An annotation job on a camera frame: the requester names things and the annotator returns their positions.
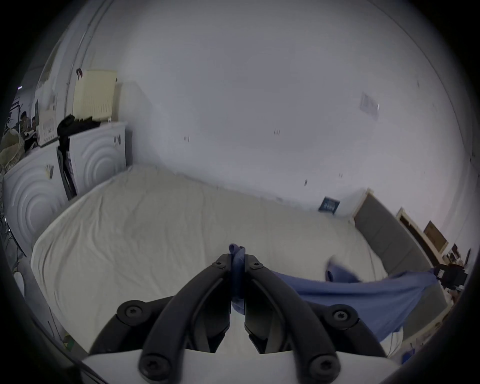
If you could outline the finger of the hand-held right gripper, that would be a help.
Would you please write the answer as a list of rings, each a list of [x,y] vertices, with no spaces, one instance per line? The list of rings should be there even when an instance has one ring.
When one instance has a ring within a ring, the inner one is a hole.
[[[468,274],[463,266],[450,263],[439,264],[435,267],[435,277],[444,289],[463,290]]]

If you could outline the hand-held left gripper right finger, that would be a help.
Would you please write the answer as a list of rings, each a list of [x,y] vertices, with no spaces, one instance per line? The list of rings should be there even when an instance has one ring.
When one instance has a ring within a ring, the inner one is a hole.
[[[337,352],[386,358],[373,332],[346,304],[304,301],[253,255],[245,257],[244,327],[260,354],[292,351],[299,383],[332,383]]]

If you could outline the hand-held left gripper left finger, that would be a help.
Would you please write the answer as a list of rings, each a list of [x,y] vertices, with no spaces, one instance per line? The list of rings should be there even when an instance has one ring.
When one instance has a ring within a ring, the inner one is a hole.
[[[120,304],[89,356],[141,350],[145,382],[179,382],[185,349],[215,353],[230,327],[232,255],[223,254],[176,295]]]

